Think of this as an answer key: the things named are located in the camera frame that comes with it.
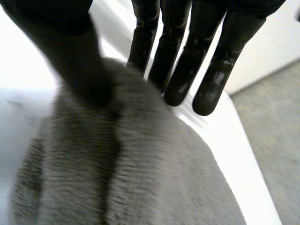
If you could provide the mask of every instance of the gray floor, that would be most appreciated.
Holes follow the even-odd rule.
[[[300,224],[300,61],[232,96],[283,225]]]

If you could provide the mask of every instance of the white surface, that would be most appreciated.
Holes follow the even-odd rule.
[[[135,18],[130,0],[110,1],[114,2],[112,5],[115,5],[115,2],[120,2],[126,8],[122,10],[122,18],[129,21],[127,24],[133,30]],[[295,14],[299,7],[299,0],[287,0],[276,13],[268,17],[267,22],[248,42],[240,55],[225,87],[228,94],[236,93],[287,64],[300,59],[300,23],[295,20]],[[157,31],[156,42],[161,32],[162,29]],[[208,68],[214,49],[217,46],[220,32],[221,27],[217,31],[210,51],[203,62],[202,69],[198,73],[200,80],[202,80]],[[186,30],[183,44],[187,35],[188,30]]]
[[[93,12],[101,11],[99,6],[94,4]],[[39,120],[51,113],[56,81],[44,57],[1,10],[0,27],[0,225],[7,225],[6,197],[13,174],[20,165],[30,138],[36,134]],[[102,36],[108,37],[109,33],[100,28]],[[122,43],[128,42],[126,33],[117,38]],[[125,60],[106,41],[102,44],[106,55]],[[247,224],[280,225],[278,214],[228,95],[224,93],[221,96],[215,112],[208,117],[195,115],[191,111],[190,102],[191,98],[176,108],[175,112],[211,147]]]

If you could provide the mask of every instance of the robotic hand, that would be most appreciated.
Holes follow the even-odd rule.
[[[170,106],[185,99],[201,63],[224,18],[223,28],[210,66],[193,100],[202,116],[217,106],[223,88],[245,44],[285,0],[132,0],[137,25],[128,59],[142,72],[148,64],[161,9],[164,24],[149,79]],[[189,36],[171,76],[191,11]]]
[[[134,64],[145,71],[161,9],[164,30],[149,79],[165,93],[169,105],[178,106],[187,95],[227,12],[217,49],[193,102],[197,114],[209,115],[215,109],[243,47],[261,28],[266,17],[284,1],[132,0],[137,26],[128,65]],[[113,84],[101,61],[98,37],[88,13],[92,0],[0,0],[0,4],[74,93],[96,105],[109,102]],[[168,83],[191,6],[189,37]]]

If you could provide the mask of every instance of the white table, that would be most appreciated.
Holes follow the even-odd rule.
[[[98,3],[93,4],[92,13],[105,9],[100,6]],[[14,173],[20,166],[30,139],[36,135],[40,119],[51,113],[57,81],[43,55],[2,10],[0,29],[0,225],[7,225],[7,196]],[[101,29],[101,32],[103,37],[109,36],[105,34],[105,29]],[[130,45],[126,34],[117,38],[123,38],[123,43]],[[105,40],[102,40],[102,44],[105,55],[125,60],[122,51],[120,53]],[[280,225],[273,201],[229,96],[223,93],[216,110],[210,116],[200,117],[192,112],[191,96],[200,81],[201,78],[195,81],[187,101],[175,108],[175,112],[211,147],[247,224]]]

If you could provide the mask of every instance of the plush fabric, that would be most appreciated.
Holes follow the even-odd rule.
[[[114,99],[62,86],[10,198],[17,225],[244,225],[202,138],[133,69],[107,60]]]

